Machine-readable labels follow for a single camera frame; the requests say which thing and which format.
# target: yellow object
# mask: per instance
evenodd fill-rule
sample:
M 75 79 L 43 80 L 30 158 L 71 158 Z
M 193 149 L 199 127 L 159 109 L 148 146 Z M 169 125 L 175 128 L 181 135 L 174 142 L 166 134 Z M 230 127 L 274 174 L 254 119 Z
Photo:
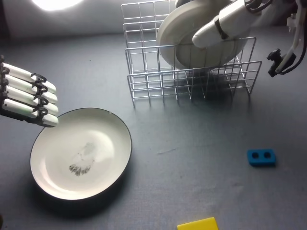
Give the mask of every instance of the yellow object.
M 201 219 L 195 222 L 181 224 L 177 230 L 219 230 L 214 217 Z

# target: gray table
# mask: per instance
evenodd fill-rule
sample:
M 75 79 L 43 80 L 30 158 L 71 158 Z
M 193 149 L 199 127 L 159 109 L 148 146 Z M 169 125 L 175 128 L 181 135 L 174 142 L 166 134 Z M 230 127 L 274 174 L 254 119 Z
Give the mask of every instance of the gray table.
M 122 35 L 7 44 L 9 63 L 48 77 L 60 113 L 114 112 L 129 127 L 133 153 L 124 180 L 92 215 L 68 217 L 38 199 L 29 156 L 41 128 L 0 117 L 0 213 L 10 230 L 174 230 L 215 217 L 221 230 L 307 227 L 307 59 L 271 78 L 267 54 L 290 47 L 286 28 L 254 30 L 263 65 L 249 102 L 137 102 L 127 86 Z M 249 166 L 246 150 L 275 149 L 276 168 Z

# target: blue object with two holes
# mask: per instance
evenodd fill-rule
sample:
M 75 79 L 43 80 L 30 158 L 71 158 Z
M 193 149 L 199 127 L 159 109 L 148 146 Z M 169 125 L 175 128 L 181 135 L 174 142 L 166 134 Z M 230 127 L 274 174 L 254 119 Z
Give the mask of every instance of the blue object with two holes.
M 274 166 L 276 157 L 272 149 L 250 149 L 248 162 L 252 166 Z

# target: white plate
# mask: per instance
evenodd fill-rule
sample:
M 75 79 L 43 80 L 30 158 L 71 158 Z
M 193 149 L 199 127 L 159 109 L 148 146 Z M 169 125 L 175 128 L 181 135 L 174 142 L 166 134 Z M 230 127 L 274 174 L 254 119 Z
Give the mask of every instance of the white plate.
M 94 196 L 123 173 L 132 150 L 130 132 L 113 113 L 96 108 L 70 111 L 59 125 L 44 128 L 32 147 L 30 165 L 37 184 L 66 200 Z
M 176 46 L 176 55 L 173 47 L 160 48 L 164 60 L 171 66 L 175 65 L 177 69 L 214 67 L 230 61 L 243 49 L 246 40 L 222 42 L 207 48 L 198 48 L 194 45 L 182 46 L 193 44 L 193 35 L 230 3 L 230 0 L 195 0 L 172 11 L 159 28 L 157 44 L 180 46 Z

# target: metal wire dish rack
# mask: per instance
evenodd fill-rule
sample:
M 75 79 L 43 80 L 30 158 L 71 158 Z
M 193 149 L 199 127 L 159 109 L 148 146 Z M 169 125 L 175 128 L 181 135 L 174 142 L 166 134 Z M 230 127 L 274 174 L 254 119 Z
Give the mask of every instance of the metal wire dish rack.
M 127 45 L 127 80 L 133 106 L 137 99 L 148 98 L 150 102 L 154 97 L 162 97 L 164 101 L 165 97 L 171 95 L 177 101 L 182 95 L 193 100 L 198 93 L 207 99 L 212 94 L 220 95 L 225 91 L 230 92 L 233 98 L 239 89 L 245 89 L 248 96 L 251 95 L 261 68 L 261 61 L 251 61 L 255 37 L 240 38 L 247 41 L 244 49 L 224 65 L 176 69 L 175 64 L 171 66 L 164 61 L 160 52 L 163 48 L 172 47 L 176 55 L 178 45 L 156 44 L 159 27 L 175 9 L 175 0 L 123 4 L 121 9 Z

